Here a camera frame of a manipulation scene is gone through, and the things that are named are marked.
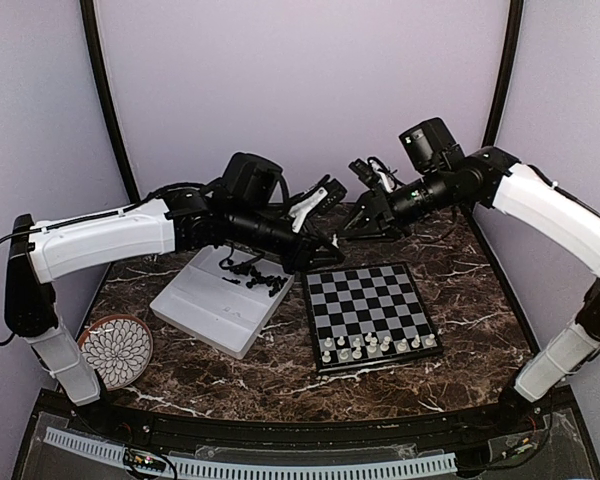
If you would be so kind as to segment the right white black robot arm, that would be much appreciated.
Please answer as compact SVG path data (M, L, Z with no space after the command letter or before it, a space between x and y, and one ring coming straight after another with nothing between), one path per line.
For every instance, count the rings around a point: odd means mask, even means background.
M596 278L571 323L520 370L491 410L491 426L510 434L527 420L528 404L600 351L600 213L502 149L465 154L439 117L406 130L399 140L420 179L405 184L375 157L350 163L367 190L341 225L340 238L398 239L428 214L479 203L535 228Z

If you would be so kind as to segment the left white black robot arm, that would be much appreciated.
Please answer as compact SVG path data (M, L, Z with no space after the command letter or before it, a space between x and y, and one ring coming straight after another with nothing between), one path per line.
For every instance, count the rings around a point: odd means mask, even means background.
M24 339L81 417L100 436L121 427L120 412L104 399L104 382L87 364L56 310L54 280L118 260L218 247L237 242L278 257L285 273L336 265L335 240L310 223L346 196L325 175L290 195L283 169L255 154L234 154L224 173L200 184L166 185L118 209L55 222L16 218L9 245L4 321Z

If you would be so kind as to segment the black white chessboard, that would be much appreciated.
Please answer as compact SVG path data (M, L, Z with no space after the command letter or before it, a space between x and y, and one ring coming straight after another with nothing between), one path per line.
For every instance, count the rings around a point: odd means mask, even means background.
M316 370L330 374L383 364L410 362L436 356L444 347L438 330L425 307L415 280L404 262L363 267L346 267L304 274L302 286L309 333L311 335ZM364 337L373 333L378 340L378 354L370 356ZM425 345L425 338L435 335L435 345ZM411 341L421 337L421 347L412 350ZM336 345L343 336L345 345ZM380 350L385 336L391 338L387 352ZM362 358L352 358L351 341L361 340ZM322 347L322 340L330 338L331 346ZM407 352L398 352L397 344L406 338ZM349 350L349 359L342 362L339 351ZM331 361L321 359L324 351L331 352Z

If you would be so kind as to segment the white plastic divided tray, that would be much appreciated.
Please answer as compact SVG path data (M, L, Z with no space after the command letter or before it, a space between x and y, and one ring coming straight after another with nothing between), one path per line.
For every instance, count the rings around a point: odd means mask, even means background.
M294 277L275 262L266 259L256 262L255 267L263 275L279 275L287 280L282 291L271 298L266 286L248 289L247 276L223 271L220 262L226 257L236 264L253 258L228 246L207 246L154 298L150 308L169 325L242 359L289 292ZM243 318L226 314L225 307L239 310Z

